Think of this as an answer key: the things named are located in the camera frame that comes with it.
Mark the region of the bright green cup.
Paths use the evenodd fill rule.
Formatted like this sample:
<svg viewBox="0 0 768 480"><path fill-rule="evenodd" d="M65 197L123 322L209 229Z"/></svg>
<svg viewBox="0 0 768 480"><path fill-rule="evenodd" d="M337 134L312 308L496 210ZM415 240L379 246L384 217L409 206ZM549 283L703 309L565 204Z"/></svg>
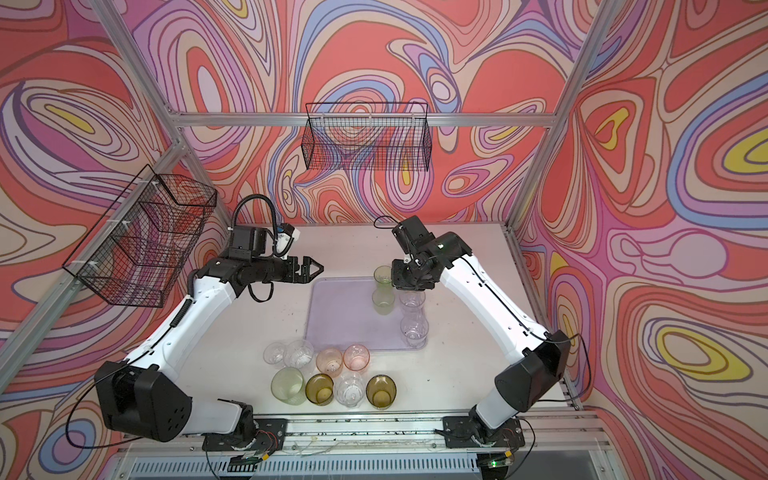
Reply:
<svg viewBox="0 0 768 480"><path fill-rule="evenodd" d="M378 266L373 273L377 288L392 287L392 270L390 265Z"/></svg>

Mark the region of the pale green cup front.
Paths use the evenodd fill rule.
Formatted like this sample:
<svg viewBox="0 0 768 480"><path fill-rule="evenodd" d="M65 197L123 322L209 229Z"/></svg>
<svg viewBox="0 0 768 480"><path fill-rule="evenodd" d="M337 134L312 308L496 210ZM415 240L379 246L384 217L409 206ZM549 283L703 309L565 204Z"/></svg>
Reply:
<svg viewBox="0 0 768 480"><path fill-rule="evenodd" d="M372 293L374 310L382 316L389 315L395 306L396 294L391 287L377 287Z"/></svg>

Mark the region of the clear faceted cup back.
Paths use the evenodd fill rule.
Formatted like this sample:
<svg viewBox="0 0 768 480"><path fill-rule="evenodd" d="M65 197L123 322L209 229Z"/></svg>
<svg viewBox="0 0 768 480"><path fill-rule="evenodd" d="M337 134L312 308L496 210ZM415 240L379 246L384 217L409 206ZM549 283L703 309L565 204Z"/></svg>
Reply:
<svg viewBox="0 0 768 480"><path fill-rule="evenodd" d="M410 313L401 319L400 331L405 343L410 348L420 349L427 343L429 323L423 313Z"/></svg>

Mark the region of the small clear cup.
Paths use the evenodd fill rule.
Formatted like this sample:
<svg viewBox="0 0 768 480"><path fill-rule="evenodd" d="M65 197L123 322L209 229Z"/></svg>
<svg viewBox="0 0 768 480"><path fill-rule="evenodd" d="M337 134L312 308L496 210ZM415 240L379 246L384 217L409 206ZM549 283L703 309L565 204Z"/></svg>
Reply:
<svg viewBox="0 0 768 480"><path fill-rule="evenodd" d="M286 345L282 342L270 343L263 351L262 359L268 365L280 365L284 362Z"/></svg>

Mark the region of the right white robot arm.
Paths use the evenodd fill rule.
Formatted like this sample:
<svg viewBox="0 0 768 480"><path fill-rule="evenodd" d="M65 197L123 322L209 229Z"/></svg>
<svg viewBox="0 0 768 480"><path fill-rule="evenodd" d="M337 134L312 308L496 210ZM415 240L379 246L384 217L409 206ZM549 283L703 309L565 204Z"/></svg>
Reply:
<svg viewBox="0 0 768 480"><path fill-rule="evenodd" d="M405 254L392 261L393 286L425 291L442 284L479 319L508 362L490 393L467 415L469 437L488 443L508 420L528 411L562 380L571 340L524 313L455 233L436 237L421 227L399 226L393 236Z"/></svg>

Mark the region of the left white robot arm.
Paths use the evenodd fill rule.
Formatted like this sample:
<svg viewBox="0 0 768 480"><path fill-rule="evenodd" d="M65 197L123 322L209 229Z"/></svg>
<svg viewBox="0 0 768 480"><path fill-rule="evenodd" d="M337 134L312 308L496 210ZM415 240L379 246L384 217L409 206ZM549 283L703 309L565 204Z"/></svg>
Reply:
<svg viewBox="0 0 768 480"><path fill-rule="evenodd" d="M251 405L197 400L176 381L214 321L252 284L309 284L323 271L308 256L209 261L191 275L187 295L139 347L123 361L108 361L97 370L94 382L105 426L159 442L203 435L235 450L249 447L258 430Z"/></svg>

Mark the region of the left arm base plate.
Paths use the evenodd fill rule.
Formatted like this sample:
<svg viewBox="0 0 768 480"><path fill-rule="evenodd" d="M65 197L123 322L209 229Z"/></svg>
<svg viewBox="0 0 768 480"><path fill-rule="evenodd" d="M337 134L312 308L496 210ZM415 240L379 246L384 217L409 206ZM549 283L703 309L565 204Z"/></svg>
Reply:
<svg viewBox="0 0 768 480"><path fill-rule="evenodd" d="M228 434L205 434L205 452L275 452L283 448L288 420L285 418L251 419Z"/></svg>

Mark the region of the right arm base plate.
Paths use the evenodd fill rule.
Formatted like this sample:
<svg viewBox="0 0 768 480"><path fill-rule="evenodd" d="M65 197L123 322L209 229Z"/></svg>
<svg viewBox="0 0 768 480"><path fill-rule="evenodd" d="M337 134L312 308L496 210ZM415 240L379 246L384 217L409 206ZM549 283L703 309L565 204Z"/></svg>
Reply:
<svg viewBox="0 0 768 480"><path fill-rule="evenodd" d="M449 449L503 448L515 452L526 445L520 420L516 417L496 429L487 429L469 415L445 416L442 427L434 433L444 439Z"/></svg>

